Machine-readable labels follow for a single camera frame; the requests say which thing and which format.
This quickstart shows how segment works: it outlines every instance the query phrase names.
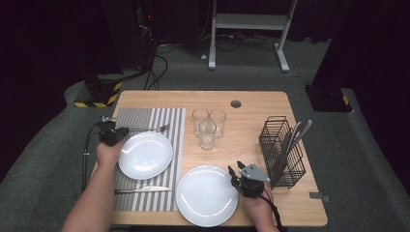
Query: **knife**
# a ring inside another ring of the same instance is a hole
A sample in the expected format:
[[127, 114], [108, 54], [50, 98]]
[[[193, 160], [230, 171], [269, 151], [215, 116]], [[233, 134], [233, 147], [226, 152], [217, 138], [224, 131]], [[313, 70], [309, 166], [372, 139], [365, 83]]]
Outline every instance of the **knife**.
[[307, 120], [304, 124], [299, 122], [295, 129], [293, 130], [292, 138], [290, 139], [289, 147], [287, 148], [287, 153], [289, 153], [293, 147], [301, 140], [302, 136], [308, 131], [311, 126], [311, 120]]
[[281, 148], [280, 154], [278, 155], [277, 159], [275, 160], [274, 167], [273, 167], [273, 170], [274, 170], [274, 177], [272, 179], [272, 186], [273, 187], [280, 180], [280, 177], [283, 174], [284, 168], [287, 165], [287, 157], [288, 157], [288, 154], [289, 154], [287, 152], [287, 148], [289, 147], [289, 144], [291, 142], [291, 140], [290, 140], [291, 138], [292, 138], [292, 133], [291, 132], [288, 132], [283, 138], [283, 143], [282, 143], [282, 146], [281, 146], [282, 148]]
[[168, 187], [146, 186], [143, 188], [134, 188], [134, 189], [115, 189], [114, 193], [133, 193], [133, 192], [171, 191], [171, 190], [172, 188], [168, 188]]

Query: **cutlery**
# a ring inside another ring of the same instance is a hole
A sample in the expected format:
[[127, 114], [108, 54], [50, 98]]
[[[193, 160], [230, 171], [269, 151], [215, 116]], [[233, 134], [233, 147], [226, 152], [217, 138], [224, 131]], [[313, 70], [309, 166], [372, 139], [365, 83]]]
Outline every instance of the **cutlery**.
[[275, 160], [274, 166], [273, 166], [273, 170], [274, 170], [274, 177], [272, 178], [272, 186], [274, 187], [278, 181], [280, 180], [280, 177], [284, 171], [284, 168], [287, 165], [287, 156], [288, 156], [288, 152], [287, 152], [287, 148], [289, 147], [289, 144], [291, 142], [292, 138], [292, 133], [288, 132], [284, 138], [283, 138], [283, 143], [282, 143], [282, 149], [280, 151], [280, 154], [278, 155], [277, 159]]
[[301, 140], [302, 136], [308, 131], [308, 129], [311, 126], [311, 120], [307, 120], [304, 124], [302, 122], [299, 122], [295, 129], [292, 132], [292, 137], [290, 139], [290, 143], [288, 145], [288, 148], [286, 150], [287, 153], [289, 153], [293, 147]]
[[140, 128], [140, 129], [129, 129], [129, 131], [157, 131], [163, 132], [169, 129], [169, 124], [157, 127], [157, 128]]
[[134, 188], [134, 189], [115, 189], [114, 193], [132, 193], [132, 192], [149, 192], [149, 191], [171, 191], [172, 188], [168, 187], [155, 187], [155, 186], [146, 186], [143, 188]]

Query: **metal stand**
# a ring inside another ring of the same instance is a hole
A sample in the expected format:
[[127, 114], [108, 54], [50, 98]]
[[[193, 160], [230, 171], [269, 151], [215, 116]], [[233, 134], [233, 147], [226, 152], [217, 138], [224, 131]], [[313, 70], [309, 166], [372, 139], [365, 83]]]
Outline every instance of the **metal stand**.
[[209, 51], [209, 69], [214, 70], [217, 68], [217, 52], [215, 42], [217, 28], [275, 30], [282, 31], [280, 35], [280, 42], [275, 43], [275, 51], [278, 55], [282, 71], [284, 73], [288, 73], [290, 69], [283, 54], [283, 46], [286, 41], [286, 36], [289, 31], [297, 2], [298, 0], [292, 0], [292, 4], [287, 15], [217, 14], [217, 0], [214, 0], [212, 36]]
[[302, 162], [302, 150], [298, 143], [286, 157], [284, 169], [281, 171], [280, 168], [277, 169], [278, 161], [283, 159], [285, 136], [292, 131], [285, 116], [270, 116], [259, 135], [259, 144], [268, 169], [271, 188], [292, 188], [306, 173]]

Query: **utensil holder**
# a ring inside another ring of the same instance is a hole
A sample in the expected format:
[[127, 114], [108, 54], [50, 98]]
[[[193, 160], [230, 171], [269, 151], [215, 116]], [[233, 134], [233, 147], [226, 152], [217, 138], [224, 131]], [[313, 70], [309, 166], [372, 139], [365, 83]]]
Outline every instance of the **utensil holder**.
[[293, 129], [289, 127], [285, 116], [270, 116], [265, 121], [263, 130], [259, 135], [259, 143], [262, 148], [263, 158], [268, 169], [269, 178], [271, 179], [271, 188], [292, 188], [306, 173], [302, 162], [301, 147], [299, 146], [299, 143], [297, 143], [289, 152], [286, 168], [283, 173], [281, 173], [279, 181], [273, 186], [272, 180], [274, 180], [275, 173], [273, 167], [283, 149], [282, 145], [284, 137], [290, 131], [292, 132]]

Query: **gray striped placemat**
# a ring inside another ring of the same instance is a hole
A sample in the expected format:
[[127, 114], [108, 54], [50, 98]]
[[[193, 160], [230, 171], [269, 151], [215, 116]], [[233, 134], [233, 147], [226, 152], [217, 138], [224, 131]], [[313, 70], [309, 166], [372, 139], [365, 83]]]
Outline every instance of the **gray striped placemat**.
[[[182, 150], [185, 128], [185, 108], [120, 108], [117, 128], [156, 128], [170, 124], [162, 132], [172, 145], [174, 152], [171, 163], [157, 177], [138, 181], [127, 177], [117, 165], [115, 169], [116, 189], [138, 189], [144, 186], [170, 187], [172, 191], [115, 194], [115, 211], [177, 211], [175, 191], [181, 174]], [[129, 137], [137, 134], [130, 132]]]

